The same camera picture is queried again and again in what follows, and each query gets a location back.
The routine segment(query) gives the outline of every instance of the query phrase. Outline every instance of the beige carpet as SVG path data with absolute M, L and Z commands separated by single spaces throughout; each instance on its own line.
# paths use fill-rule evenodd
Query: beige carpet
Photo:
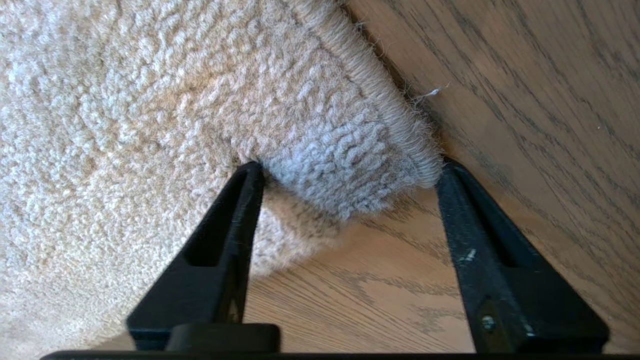
M 253 275 L 440 173 L 330 0 L 3 1 L 0 69 L 2 359 L 121 333 L 246 161 L 270 178 Z

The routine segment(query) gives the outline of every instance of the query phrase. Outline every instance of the wood grain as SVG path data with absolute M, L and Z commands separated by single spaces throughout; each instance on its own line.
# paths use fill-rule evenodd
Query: wood grain
M 640 352 L 637 1 L 351 0 L 397 82 L 612 329 Z M 447 85 L 435 97 L 421 98 Z M 473 351 L 435 193 L 254 282 L 288 352 Z

